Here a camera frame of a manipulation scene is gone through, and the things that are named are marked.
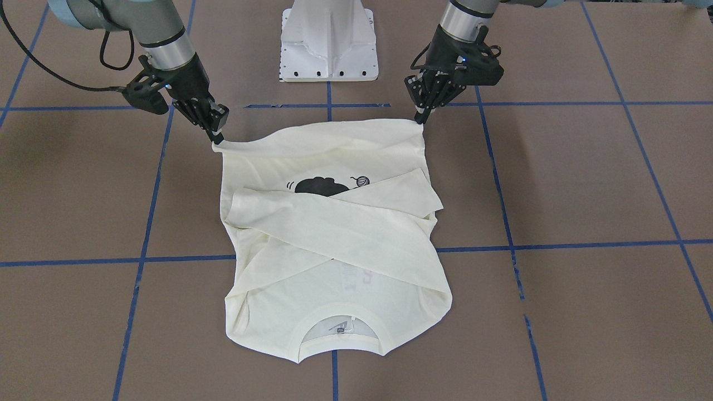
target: black cable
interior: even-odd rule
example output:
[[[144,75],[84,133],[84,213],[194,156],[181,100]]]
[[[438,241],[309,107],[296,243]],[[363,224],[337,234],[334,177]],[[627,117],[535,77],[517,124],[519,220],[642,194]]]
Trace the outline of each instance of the black cable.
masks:
[[[52,71],[49,69],[47,66],[42,64],[28,49],[25,47],[25,44],[22,43],[22,40],[17,36],[15,33],[15,30],[12,29],[12,26],[10,25],[10,21],[7,20],[7,15],[5,15],[5,7],[3,5],[3,0],[0,0],[0,18],[2,18],[3,23],[5,24],[5,27],[7,28],[8,32],[10,32],[10,35],[12,36],[13,39],[15,39],[15,42],[17,43],[18,46],[20,46],[20,49],[25,52],[25,54],[35,63],[37,64],[40,68],[42,68],[44,71],[52,75],[53,77],[57,78],[58,80],[66,83],[67,85],[73,86],[77,89],[82,89],[84,91],[90,91],[90,92],[121,92],[125,88],[123,86],[106,86],[104,88],[94,88],[91,86],[84,86],[80,85],[78,83],[72,82],[68,80],[67,78],[64,78],[63,76],[59,75],[58,73]]]
[[[131,65],[131,62],[133,61],[133,56],[134,56],[134,41],[133,41],[133,32],[129,31],[129,42],[131,42],[131,53],[129,54],[129,59],[126,61],[126,64],[124,64],[121,67],[117,66],[112,66],[111,64],[107,63],[104,61],[104,52],[106,51],[106,42],[109,41],[109,31],[104,32],[104,39],[101,41],[101,47],[99,48],[99,62],[101,63],[102,66],[105,66],[106,68],[113,69],[114,71],[124,71],[129,66]]]

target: white mounting bracket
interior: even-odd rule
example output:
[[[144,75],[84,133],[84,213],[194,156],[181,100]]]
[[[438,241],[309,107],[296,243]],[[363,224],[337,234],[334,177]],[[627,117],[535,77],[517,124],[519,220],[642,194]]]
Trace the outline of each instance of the white mounting bracket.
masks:
[[[282,12],[279,79],[286,82],[373,81],[374,13],[361,0],[294,0]]]

